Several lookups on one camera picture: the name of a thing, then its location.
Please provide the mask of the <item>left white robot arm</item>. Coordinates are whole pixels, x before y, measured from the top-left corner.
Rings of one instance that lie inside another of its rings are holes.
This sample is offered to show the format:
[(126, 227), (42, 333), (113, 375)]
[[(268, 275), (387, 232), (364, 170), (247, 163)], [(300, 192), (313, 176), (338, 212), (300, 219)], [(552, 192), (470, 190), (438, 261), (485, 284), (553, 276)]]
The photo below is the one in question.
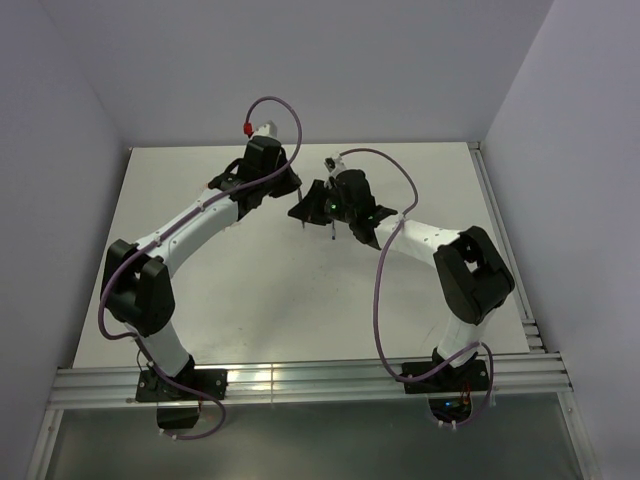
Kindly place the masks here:
[(134, 339), (162, 371), (159, 388), (183, 399), (195, 386), (194, 360), (171, 318), (176, 308), (172, 278), (214, 235), (301, 185), (280, 141), (255, 134), (244, 153), (204, 187), (199, 197), (164, 226), (134, 243), (117, 240), (107, 250), (98, 307), (98, 328), (111, 341), (105, 317), (124, 324), (122, 338)]

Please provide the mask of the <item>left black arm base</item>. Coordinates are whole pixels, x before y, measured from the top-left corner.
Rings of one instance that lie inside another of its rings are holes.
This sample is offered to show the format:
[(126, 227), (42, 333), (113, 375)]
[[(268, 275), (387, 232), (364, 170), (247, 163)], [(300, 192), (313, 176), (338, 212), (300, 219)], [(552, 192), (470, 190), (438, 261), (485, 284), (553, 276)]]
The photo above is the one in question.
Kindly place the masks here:
[[(161, 432), (177, 440), (205, 438), (221, 429), (226, 420), (222, 404), (228, 386), (228, 370), (224, 368), (198, 369), (193, 359), (176, 377), (160, 373), (148, 363), (141, 370), (135, 393), (135, 402), (156, 404), (156, 423)], [(215, 404), (221, 418), (210, 430), (194, 433), (205, 404)]]

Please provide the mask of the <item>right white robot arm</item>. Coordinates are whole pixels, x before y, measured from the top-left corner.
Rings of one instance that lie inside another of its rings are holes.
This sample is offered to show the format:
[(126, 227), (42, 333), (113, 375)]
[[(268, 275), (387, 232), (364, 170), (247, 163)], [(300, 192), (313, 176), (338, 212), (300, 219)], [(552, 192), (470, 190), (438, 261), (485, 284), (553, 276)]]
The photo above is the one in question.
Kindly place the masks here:
[[(488, 319), (515, 288), (514, 278), (486, 231), (478, 226), (449, 230), (408, 220), (377, 203), (363, 171), (345, 170), (327, 181), (316, 180), (288, 216), (305, 223), (326, 226), (346, 224), (360, 243), (380, 252), (374, 280), (373, 331), (379, 359), (396, 381), (425, 382), (431, 377), (443, 389), (452, 390), (468, 374), (467, 365), (482, 342)], [(450, 311), (444, 336), (433, 352), (433, 367), (418, 376), (402, 376), (384, 355), (379, 303), (382, 274), (390, 252), (406, 255), (433, 267)]]

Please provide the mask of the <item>aluminium mounting rail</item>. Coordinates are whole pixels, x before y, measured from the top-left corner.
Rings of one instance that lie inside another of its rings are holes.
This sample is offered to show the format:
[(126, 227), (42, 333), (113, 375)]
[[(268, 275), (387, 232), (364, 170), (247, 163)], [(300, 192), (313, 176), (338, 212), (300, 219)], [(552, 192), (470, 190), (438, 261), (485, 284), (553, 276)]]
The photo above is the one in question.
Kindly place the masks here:
[[(404, 387), (376, 360), (225, 365), (223, 404), (282, 404), (407, 399)], [(526, 353), (494, 357), (499, 395), (566, 393), (573, 390), (560, 354)], [(136, 367), (60, 370), (48, 410), (149, 407), (135, 399)]]

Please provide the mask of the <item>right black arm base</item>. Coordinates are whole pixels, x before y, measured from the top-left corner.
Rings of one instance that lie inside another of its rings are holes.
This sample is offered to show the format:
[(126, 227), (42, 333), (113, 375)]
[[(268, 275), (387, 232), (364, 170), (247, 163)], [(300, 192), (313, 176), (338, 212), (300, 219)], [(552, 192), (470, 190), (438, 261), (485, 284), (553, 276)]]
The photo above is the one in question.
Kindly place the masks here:
[(407, 395), (424, 394), (428, 401), (428, 419), (439, 429), (457, 431), (477, 419), (494, 403), (495, 362), (492, 354), (481, 359), (477, 353), (460, 367), (446, 365), (442, 370), (419, 382), (415, 378), (444, 363), (410, 361), (401, 364), (401, 376)]

